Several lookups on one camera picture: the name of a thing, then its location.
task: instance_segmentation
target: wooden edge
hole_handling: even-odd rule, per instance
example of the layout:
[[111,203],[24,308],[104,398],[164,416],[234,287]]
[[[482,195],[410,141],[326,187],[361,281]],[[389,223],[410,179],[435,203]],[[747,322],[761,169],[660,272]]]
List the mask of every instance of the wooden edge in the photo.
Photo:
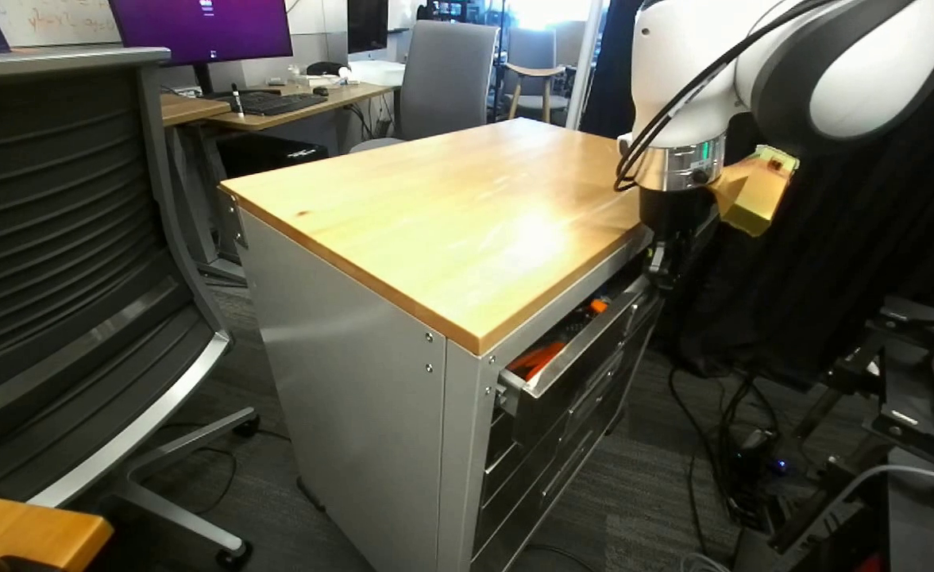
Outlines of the wooden edge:
[[0,500],[2,563],[22,558],[47,570],[80,572],[89,570],[111,534],[113,528],[103,514]]
[[285,225],[272,212],[259,208],[257,203],[243,199],[240,195],[234,195],[227,187],[218,187],[218,190],[225,190],[251,217],[257,217],[259,223],[266,223],[276,233],[289,236],[293,242],[298,242],[301,247],[307,247],[311,255],[317,255],[320,260],[326,260],[330,268],[335,268],[341,272],[358,277],[371,292],[389,300],[407,314],[413,314],[422,324],[441,331],[449,339],[454,339],[456,347],[463,347],[473,355],[487,355],[490,349],[496,349],[512,331],[519,331],[531,314],[538,314],[538,308],[542,308],[546,302],[554,302],[567,282],[575,282],[579,277],[584,277],[589,269],[593,269],[612,247],[620,247],[624,242],[631,237],[631,233],[637,233],[637,225],[631,225],[615,242],[603,246],[593,256],[589,256],[589,265],[575,268],[571,272],[565,272],[563,281],[557,281],[554,287],[546,287],[540,294],[532,294],[528,304],[520,304],[515,314],[507,314],[487,337],[476,337],[476,335],[456,326],[454,322],[435,314],[431,308],[418,304],[417,300],[403,294],[401,289],[388,287],[383,281],[371,277],[358,265],[353,265],[353,260],[347,260],[347,256],[320,247],[317,242],[311,242],[307,236],[294,233],[293,225]]
[[307,104],[307,109],[294,109],[294,111],[284,111],[284,114],[216,114],[211,122],[216,123],[227,123],[233,130],[272,130],[272,128],[284,128],[284,123],[294,123],[294,122],[305,122],[305,116],[317,116],[317,114],[326,114],[326,111],[335,111],[335,109],[350,109],[356,100],[365,100],[365,97],[374,97],[374,96],[383,96],[383,92],[395,92],[395,85],[369,85],[369,82],[356,82],[356,85],[347,85],[341,90],[335,96],[317,100],[317,104]]

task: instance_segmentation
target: monitor screen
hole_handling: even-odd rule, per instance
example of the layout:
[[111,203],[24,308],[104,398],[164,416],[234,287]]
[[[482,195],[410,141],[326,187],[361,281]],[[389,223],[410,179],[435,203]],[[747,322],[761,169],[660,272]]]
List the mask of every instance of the monitor screen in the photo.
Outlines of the monitor screen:
[[284,0],[111,0],[128,46],[162,44],[171,62],[289,57]]
[[388,44],[388,23],[388,0],[347,0],[347,51],[381,51]]

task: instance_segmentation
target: metal frame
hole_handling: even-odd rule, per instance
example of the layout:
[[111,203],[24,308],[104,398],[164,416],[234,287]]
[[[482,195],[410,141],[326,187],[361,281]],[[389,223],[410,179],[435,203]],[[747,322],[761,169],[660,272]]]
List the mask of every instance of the metal frame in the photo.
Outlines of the metal frame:
[[305,488],[374,570],[469,570],[500,371],[628,268],[649,236],[620,242],[473,355],[247,208],[240,228]]
[[[162,46],[137,46],[137,51],[37,51],[37,53],[0,53],[0,75],[29,75],[29,74],[80,74],[80,70],[111,70],[111,68],[132,68],[137,70],[137,97],[141,97],[141,128],[144,128],[144,146],[147,146],[147,169],[149,169],[149,183],[153,183],[153,196],[160,203],[160,217],[162,217],[162,233],[168,237],[168,251],[173,256],[173,268],[180,269],[186,289],[194,292],[194,304],[198,310],[205,318],[205,324],[213,326],[205,347],[199,349],[199,355],[183,370],[183,376],[177,376],[171,380],[171,386],[155,398],[129,426],[125,426],[113,437],[108,437],[98,450],[91,450],[86,461],[80,461],[72,471],[65,471],[59,480],[55,480],[50,487],[43,487],[42,491],[36,491],[29,502],[33,505],[65,505],[76,497],[81,497],[95,480],[103,480],[104,472],[125,471],[118,472],[122,482],[113,487],[113,491],[122,491],[125,500],[218,543],[225,549],[223,563],[243,563],[247,556],[247,543],[234,534],[225,534],[223,528],[160,500],[155,491],[144,488],[132,476],[147,468],[164,465],[173,453],[186,453],[198,446],[239,428],[240,422],[254,422],[254,410],[239,410],[213,426],[202,426],[198,431],[186,431],[180,437],[173,437],[171,446],[162,446],[155,450],[149,450],[147,457],[125,465],[129,450],[137,450],[191,393],[194,386],[213,371],[213,366],[218,362],[218,355],[227,347],[227,335],[223,331],[218,314],[213,310],[213,302],[205,300],[205,289],[199,287],[199,277],[186,256],[186,246],[180,236],[180,203],[173,203],[171,195],[171,179],[168,179],[168,153],[164,153],[164,130],[162,130],[162,116],[160,116],[160,85],[155,85],[155,68],[168,61],[168,51]],[[149,304],[155,302],[160,292],[149,292],[144,300],[137,300],[132,304],[128,304],[122,314],[113,314],[108,324],[118,326],[125,314],[137,310],[137,304]],[[65,347],[65,351],[80,351],[86,343],[95,339],[72,339]]]

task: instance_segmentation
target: desk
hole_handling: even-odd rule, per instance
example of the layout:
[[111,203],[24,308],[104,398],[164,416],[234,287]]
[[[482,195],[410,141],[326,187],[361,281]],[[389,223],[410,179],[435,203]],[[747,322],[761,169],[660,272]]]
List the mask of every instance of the desk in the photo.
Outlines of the desk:
[[500,380],[637,268],[612,169],[612,141],[507,122],[223,183],[298,476],[374,570],[506,567],[620,413],[628,289],[540,402]]
[[[383,92],[395,92],[395,85],[350,82],[333,90],[317,104],[285,114],[243,116],[233,114],[225,100],[162,96],[160,104],[168,132],[171,190],[173,199],[183,203],[183,208],[177,208],[177,228],[183,233],[186,251],[198,260],[199,272],[243,282],[234,247],[234,217],[225,208],[223,196],[216,196],[216,183],[225,179],[216,149],[218,135],[285,128],[294,122],[353,109]],[[335,130],[335,146],[344,146],[347,141],[350,135],[344,122]]]
[[98,514],[0,500],[0,558],[76,572],[95,558],[108,538],[111,524]]
[[180,97],[180,96],[160,96],[160,116],[162,128],[177,128],[177,123],[198,123],[211,122],[218,114],[227,114],[233,109],[216,97]]

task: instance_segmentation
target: floor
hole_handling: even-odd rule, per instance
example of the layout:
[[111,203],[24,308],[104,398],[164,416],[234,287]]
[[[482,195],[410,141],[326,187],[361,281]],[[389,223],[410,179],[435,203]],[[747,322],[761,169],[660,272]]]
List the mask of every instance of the floor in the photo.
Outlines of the floor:
[[[227,355],[202,392],[180,410],[180,431],[243,402],[259,410],[254,437],[227,436],[186,461],[164,468],[153,482],[173,502],[254,540],[247,572],[361,572],[371,570],[356,547],[317,511],[294,482],[285,419],[276,406],[269,366],[254,326],[247,289],[216,289],[216,304],[234,337]],[[671,393],[690,402],[691,419],[710,431],[734,379],[697,379],[649,351],[624,419],[592,453],[532,540],[515,558],[515,572],[671,572],[720,570],[734,556],[741,528],[715,491],[701,446]],[[808,398],[764,386],[779,419],[801,413]],[[764,419],[752,400],[741,419]],[[853,413],[833,413],[834,436],[816,431],[810,449],[833,450],[853,436]],[[108,502],[113,540],[95,570],[111,572],[202,572],[218,570],[213,547],[144,511]]]

